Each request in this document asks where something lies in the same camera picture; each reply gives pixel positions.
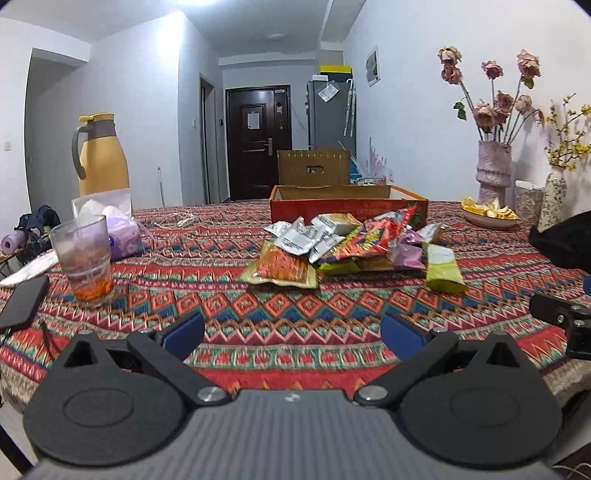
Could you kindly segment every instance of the white cable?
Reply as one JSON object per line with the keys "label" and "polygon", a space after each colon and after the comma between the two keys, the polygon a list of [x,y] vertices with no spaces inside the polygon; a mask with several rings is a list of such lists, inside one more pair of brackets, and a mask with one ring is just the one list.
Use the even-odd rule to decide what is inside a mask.
{"label": "white cable", "polygon": [[570,471],[570,473],[569,473],[569,475],[568,475],[568,477],[567,477],[567,478],[570,478],[570,476],[571,476],[573,473],[578,473],[579,475],[581,475],[581,476],[585,477],[587,480],[591,480],[591,478],[589,478],[589,477],[588,477],[587,475],[585,475],[584,473],[581,473],[581,472],[579,472],[578,470],[576,470],[576,469],[574,469],[574,468],[571,468],[571,467],[569,467],[569,466],[565,466],[565,465],[554,465],[552,468],[557,468],[557,469],[562,469],[562,470],[568,470],[568,471]]}

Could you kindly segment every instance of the red patterned tablecloth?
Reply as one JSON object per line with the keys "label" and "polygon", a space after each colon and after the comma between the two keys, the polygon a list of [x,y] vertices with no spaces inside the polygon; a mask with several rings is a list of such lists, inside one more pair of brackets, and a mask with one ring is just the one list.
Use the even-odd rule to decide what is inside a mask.
{"label": "red patterned tablecloth", "polygon": [[[318,290],[252,287],[236,279],[269,235],[266,202],[144,210],[154,234],[142,257],[114,265],[116,295],[106,308],[84,310],[58,268],[33,326],[0,349],[2,389],[21,407],[53,358],[79,330],[124,338],[142,327],[161,329],[200,309],[206,339],[187,363],[224,388],[342,388],[351,394],[397,362],[381,342],[379,319],[389,310],[425,329],[443,325],[463,338],[503,329],[515,337],[565,403],[591,384],[591,362],[565,359],[563,332],[535,319],[535,291],[591,306],[583,273],[551,265],[527,242],[527,228],[500,232],[473,226],[455,203],[431,202],[431,220],[449,229],[468,291],[445,295],[419,276],[392,273],[328,278]],[[184,220],[182,228],[176,227]],[[10,295],[0,290],[0,307]]]}

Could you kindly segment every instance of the ceiling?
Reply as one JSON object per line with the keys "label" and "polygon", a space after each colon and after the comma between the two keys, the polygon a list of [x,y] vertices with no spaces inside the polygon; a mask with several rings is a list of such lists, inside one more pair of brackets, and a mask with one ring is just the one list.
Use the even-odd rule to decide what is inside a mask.
{"label": "ceiling", "polygon": [[[182,9],[221,57],[315,51],[329,0],[12,0],[1,16],[95,42]],[[334,0],[324,41],[347,36],[365,0]],[[282,34],[279,40],[268,37]]]}

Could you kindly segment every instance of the smartphone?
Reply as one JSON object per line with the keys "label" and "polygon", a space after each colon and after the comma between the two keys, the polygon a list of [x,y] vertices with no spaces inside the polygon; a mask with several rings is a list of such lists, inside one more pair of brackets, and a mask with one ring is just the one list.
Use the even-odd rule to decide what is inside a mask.
{"label": "smartphone", "polygon": [[19,284],[0,313],[0,332],[29,328],[48,289],[46,275]]}

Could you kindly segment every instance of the open cardboard box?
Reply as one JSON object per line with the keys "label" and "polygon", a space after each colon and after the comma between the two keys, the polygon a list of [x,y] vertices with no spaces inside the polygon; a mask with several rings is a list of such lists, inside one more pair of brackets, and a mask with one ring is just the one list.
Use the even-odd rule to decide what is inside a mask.
{"label": "open cardboard box", "polygon": [[288,187],[277,185],[271,192],[271,219],[306,223],[321,213],[351,213],[365,221],[382,213],[418,206],[411,226],[427,223],[428,200],[394,185],[331,185],[328,187]]}

